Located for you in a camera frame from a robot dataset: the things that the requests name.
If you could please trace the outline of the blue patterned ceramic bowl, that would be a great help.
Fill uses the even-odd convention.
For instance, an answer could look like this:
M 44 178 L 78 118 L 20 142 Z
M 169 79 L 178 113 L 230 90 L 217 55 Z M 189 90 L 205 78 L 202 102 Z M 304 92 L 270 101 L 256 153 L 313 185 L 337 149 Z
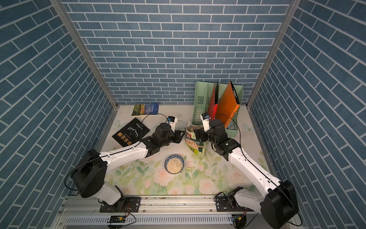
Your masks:
M 165 169 L 170 174 L 180 173 L 185 166 L 184 159 L 179 155 L 170 155 L 165 160 Z

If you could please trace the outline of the green oats bag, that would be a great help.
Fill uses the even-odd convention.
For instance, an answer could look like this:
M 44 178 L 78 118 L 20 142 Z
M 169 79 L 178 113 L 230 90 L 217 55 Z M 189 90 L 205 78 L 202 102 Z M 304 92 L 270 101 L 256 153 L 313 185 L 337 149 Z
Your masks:
M 206 144 L 196 139 L 195 130 L 203 126 L 193 125 L 190 121 L 185 128 L 185 142 L 191 151 L 200 158 L 206 155 Z

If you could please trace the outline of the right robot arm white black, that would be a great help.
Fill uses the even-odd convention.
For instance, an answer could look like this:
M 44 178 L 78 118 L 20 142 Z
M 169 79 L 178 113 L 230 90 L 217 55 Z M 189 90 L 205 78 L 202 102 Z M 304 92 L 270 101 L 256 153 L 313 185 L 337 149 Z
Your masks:
M 235 188 L 224 199 L 225 209 L 249 208 L 260 213 L 273 229 L 280 229 L 299 212 L 294 185 L 260 167 L 236 140 L 228 137 L 221 120 L 203 120 L 203 128 L 195 130 L 195 135 L 200 141 L 211 142 L 217 153 L 246 175 L 259 191 L 256 194 L 243 187 Z

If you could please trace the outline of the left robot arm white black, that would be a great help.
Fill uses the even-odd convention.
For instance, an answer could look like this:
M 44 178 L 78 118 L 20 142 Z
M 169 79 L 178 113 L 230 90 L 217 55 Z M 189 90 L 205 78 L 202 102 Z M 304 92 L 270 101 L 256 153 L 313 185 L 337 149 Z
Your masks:
M 105 181 L 106 173 L 132 161 L 152 156 L 171 143 L 179 144 L 184 135 L 184 131 L 173 131 L 170 124 L 161 123 L 151 136 L 141 139 L 135 145 L 101 153 L 90 150 L 70 173 L 71 179 L 82 198 L 97 198 L 113 210 L 123 210 L 126 197 L 120 188 Z

